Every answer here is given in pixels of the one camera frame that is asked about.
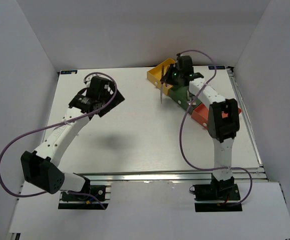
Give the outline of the dark handled knife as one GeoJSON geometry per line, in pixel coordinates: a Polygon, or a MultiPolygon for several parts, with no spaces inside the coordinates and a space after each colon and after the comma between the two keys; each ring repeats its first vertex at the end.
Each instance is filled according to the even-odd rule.
{"type": "Polygon", "coordinates": [[[164,85],[163,77],[164,77],[164,65],[161,66],[161,80],[160,80],[160,103],[161,104],[162,104],[162,98],[163,98],[163,85],[164,85]]]}

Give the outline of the dark handled fork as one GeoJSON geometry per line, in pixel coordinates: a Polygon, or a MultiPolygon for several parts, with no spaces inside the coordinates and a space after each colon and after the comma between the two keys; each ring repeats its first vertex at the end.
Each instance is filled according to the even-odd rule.
{"type": "Polygon", "coordinates": [[[190,103],[192,105],[192,107],[196,107],[196,101],[194,101],[193,99],[194,99],[194,97],[190,96],[189,100],[188,100],[188,103],[190,103]]]}

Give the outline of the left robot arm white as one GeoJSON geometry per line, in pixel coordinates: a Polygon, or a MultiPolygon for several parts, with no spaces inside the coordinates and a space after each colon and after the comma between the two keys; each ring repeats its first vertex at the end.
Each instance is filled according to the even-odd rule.
{"type": "Polygon", "coordinates": [[[86,87],[70,101],[61,126],[55,127],[32,152],[25,151],[21,156],[25,181],[50,194],[73,192],[81,200],[90,195],[90,180],[76,173],[61,171],[58,168],[60,161],[94,115],[102,117],[124,101],[112,79],[95,75],[85,83],[86,87]]]}

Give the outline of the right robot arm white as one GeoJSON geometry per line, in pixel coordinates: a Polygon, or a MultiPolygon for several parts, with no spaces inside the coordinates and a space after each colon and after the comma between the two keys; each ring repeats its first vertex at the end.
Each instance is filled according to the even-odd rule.
{"type": "Polygon", "coordinates": [[[227,184],[234,184],[231,170],[232,146],[240,128],[237,101],[227,99],[208,85],[205,77],[195,72],[192,58],[178,54],[160,80],[162,84],[180,86],[186,89],[189,106],[196,100],[208,109],[207,130],[214,145],[214,168],[212,170],[211,195],[220,200],[229,193],[227,184]]]}

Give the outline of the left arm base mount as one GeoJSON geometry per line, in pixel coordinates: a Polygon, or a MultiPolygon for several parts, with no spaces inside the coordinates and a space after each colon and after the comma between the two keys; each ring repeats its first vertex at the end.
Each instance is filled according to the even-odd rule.
{"type": "Polygon", "coordinates": [[[111,186],[108,183],[91,183],[88,195],[61,192],[59,210],[105,210],[111,198],[111,186]]]}

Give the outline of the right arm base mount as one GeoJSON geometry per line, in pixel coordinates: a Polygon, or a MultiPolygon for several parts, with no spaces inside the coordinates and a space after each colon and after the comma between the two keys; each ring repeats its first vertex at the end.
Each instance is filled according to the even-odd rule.
{"type": "Polygon", "coordinates": [[[196,213],[224,213],[241,212],[242,205],[236,204],[240,201],[240,193],[237,184],[224,196],[218,198],[212,192],[209,184],[196,184],[189,188],[194,195],[194,206],[196,213]]]}

